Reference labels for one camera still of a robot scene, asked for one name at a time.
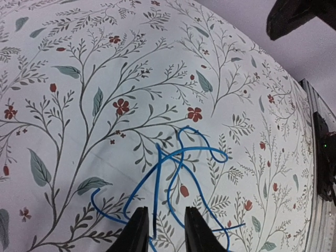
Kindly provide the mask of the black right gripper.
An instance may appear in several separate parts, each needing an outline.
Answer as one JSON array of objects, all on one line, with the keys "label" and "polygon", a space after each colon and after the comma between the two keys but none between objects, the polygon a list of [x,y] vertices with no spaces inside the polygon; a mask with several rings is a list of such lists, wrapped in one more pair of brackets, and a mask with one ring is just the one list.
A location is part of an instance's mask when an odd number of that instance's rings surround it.
[{"label": "black right gripper", "polygon": [[274,41],[316,17],[335,29],[335,1],[277,0],[267,17],[266,32]]}]

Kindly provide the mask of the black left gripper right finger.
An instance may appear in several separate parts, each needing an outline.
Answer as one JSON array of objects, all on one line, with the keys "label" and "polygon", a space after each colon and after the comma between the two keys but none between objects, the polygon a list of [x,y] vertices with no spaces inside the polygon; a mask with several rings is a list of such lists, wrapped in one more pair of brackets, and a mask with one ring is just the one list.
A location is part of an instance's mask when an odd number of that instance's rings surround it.
[{"label": "black left gripper right finger", "polygon": [[217,240],[197,208],[186,207],[184,225],[187,252],[228,252]]}]

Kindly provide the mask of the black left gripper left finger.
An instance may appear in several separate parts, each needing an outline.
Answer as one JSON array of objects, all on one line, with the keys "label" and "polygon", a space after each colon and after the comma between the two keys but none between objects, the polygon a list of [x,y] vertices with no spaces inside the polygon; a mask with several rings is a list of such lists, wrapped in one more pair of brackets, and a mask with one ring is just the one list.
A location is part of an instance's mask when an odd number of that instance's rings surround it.
[{"label": "black left gripper left finger", "polygon": [[138,207],[117,240],[107,249],[107,252],[147,252],[148,249],[148,208]]}]

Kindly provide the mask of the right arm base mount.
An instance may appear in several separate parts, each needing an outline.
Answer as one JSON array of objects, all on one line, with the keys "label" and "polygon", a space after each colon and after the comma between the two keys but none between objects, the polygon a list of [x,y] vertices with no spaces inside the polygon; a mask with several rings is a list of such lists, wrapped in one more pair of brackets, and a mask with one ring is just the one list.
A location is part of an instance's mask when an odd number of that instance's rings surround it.
[{"label": "right arm base mount", "polygon": [[335,131],[329,131],[325,119],[313,113],[317,154],[317,194],[335,205]]}]

